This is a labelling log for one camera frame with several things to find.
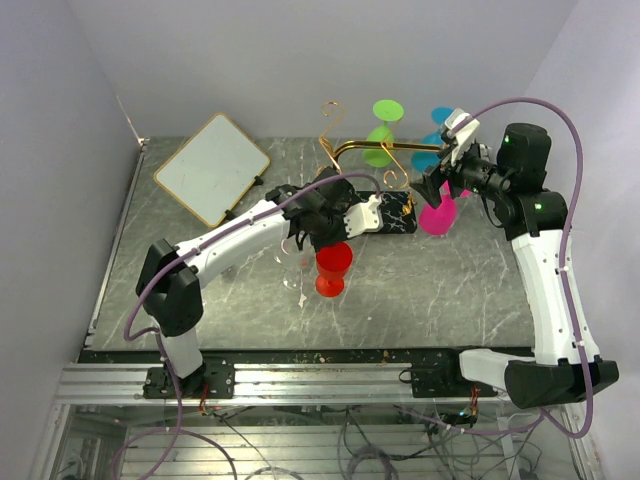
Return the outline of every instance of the whiteboard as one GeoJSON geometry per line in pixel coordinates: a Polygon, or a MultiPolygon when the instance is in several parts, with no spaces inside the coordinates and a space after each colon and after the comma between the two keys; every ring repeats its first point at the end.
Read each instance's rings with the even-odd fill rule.
{"type": "Polygon", "coordinates": [[[216,227],[269,163],[260,147],[217,113],[153,178],[205,225],[216,227]]]}

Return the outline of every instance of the black bracket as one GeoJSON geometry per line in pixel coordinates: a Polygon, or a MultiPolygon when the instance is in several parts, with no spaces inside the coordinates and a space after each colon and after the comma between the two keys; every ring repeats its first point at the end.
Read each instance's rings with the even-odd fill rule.
{"type": "Polygon", "coordinates": [[[222,221],[225,222],[225,221],[233,220],[236,217],[237,217],[237,215],[235,213],[233,213],[231,210],[225,210],[224,211],[224,219],[222,221]]]}
{"type": "MultiPolygon", "coordinates": [[[[206,386],[209,391],[207,398],[233,398],[235,375],[233,365],[225,359],[208,358],[200,369],[181,380],[180,390],[183,398],[201,398],[206,386]]],[[[146,399],[176,398],[176,391],[166,366],[150,368],[142,390],[142,396],[146,399]]]]}
{"type": "Polygon", "coordinates": [[[459,353],[451,350],[424,355],[421,363],[403,370],[399,380],[411,385],[413,398],[469,397],[474,385],[480,397],[495,397],[497,394],[490,386],[462,376],[459,353]]]}

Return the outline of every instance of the glass panel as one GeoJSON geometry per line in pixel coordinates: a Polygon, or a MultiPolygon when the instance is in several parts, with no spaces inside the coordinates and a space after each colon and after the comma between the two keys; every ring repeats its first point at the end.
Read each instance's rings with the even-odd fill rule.
{"type": "MultiPolygon", "coordinates": [[[[580,479],[574,446],[549,422],[531,435],[469,435],[425,421],[469,428],[469,403],[422,406],[185,407],[180,435],[155,475],[164,480],[580,479]],[[232,463],[225,458],[226,453],[232,463]]],[[[562,408],[554,414],[562,419],[562,408]]],[[[537,418],[508,404],[480,403],[468,432],[523,426],[537,418]]],[[[134,480],[160,459],[173,437],[175,407],[75,407],[51,480],[111,479],[110,465],[126,439],[117,478],[134,480]]]]}

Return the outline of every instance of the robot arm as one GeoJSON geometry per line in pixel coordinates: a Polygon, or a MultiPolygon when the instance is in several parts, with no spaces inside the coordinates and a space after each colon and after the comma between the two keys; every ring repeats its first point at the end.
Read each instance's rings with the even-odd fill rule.
{"type": "MultiPolygon", "coordinates": [[[[325,169],[312,183],[333,175],[335,171],[325,169]]],[[[367,202],[361,202],[345,179],[312,190],[289,203],[280,214],[254,220],[298,190],[291,185],[279,186],[245,214],[203,236],[175,246],[160,240],[149,248],[136,286],[138,295],[169,262],[194,248],[200,250],[200,245],[213,236],[227,233],[165,275],[143,304],[159,326],[163,346],[187,394],[200,388],[205,372],[196,325],[203,315],[200,291],[215,277],[249,255],[291,236],[308,234],[311,244],[319,250],[382,227],[381,198],[372,195],[367,202]]]]}
{"type": "MultiPolygon", "coordinates": [[[[562,196],[542,187],[551,139],[546,130],[530,124],[507,126],[497,163],[486,158],[486,147],[474,143],[477,120],[455,135],[454,128],[467,116],[456,110],[445,122],[442,138],[448,143],[441,162],[429,167],[421,182],[411,186],[436,208],[440,187],[449,182],[455,197],[471,190],[493,209],[516,257],[535,328],[533,357],[515,357],[492,350],[470,349],[460,354],[460,369],[467,380],[506,391],[520,408],[571,403],[585,398],[584,376],[574,328],[560,278],[558,252],[567,206],[562,196]]],[[[592,372],[594,392],[618,379],[617,365],[600,358],[591,336],[571,265],[571,243],[565,271],[575,303],[578,324],[592,372]]]]}

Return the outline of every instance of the gray marble surface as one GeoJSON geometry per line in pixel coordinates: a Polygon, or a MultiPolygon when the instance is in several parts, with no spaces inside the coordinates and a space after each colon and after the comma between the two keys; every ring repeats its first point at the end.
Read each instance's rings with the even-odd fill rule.
{"type": "MultiPolygon", "coordinates": [[[[126,343],[126,317],[149,245],[207,231],[153,181],[153,173],[185,138],[149,142],[127,212],[92,343],[95,350],[154,349],[153,338],[126,343]]],[[[257,141],[271,158],[265,184],[252,188],[234,212],[242,213],[275,185],[301,185],[327,164],[317,139],[257,141]]],[[[398,153],[410,166],[410,155],[398,153]]],[[[361,151],[341,157],[345,171],[366,171],[361,151]]],[[[369,189],[357,179],[359,189],[369,189]]],[[[503,233],[484,216],[478,198],[458,199],[458,219],[445,237],[363,235],[349,243],[354,263],[345,291],[327,299],[315,291],[315,268],[287,270],[276,247],[251,255],[203,292],[205,315],[198,325],[202,348],[331,349],[427,346],[533,345],[533,320],[515,258],[503,233]]],[[[418,200],[419,213],[423,206],[418,200]]],[[[134,330],[150,324],[144,312],[134,330]]]]}

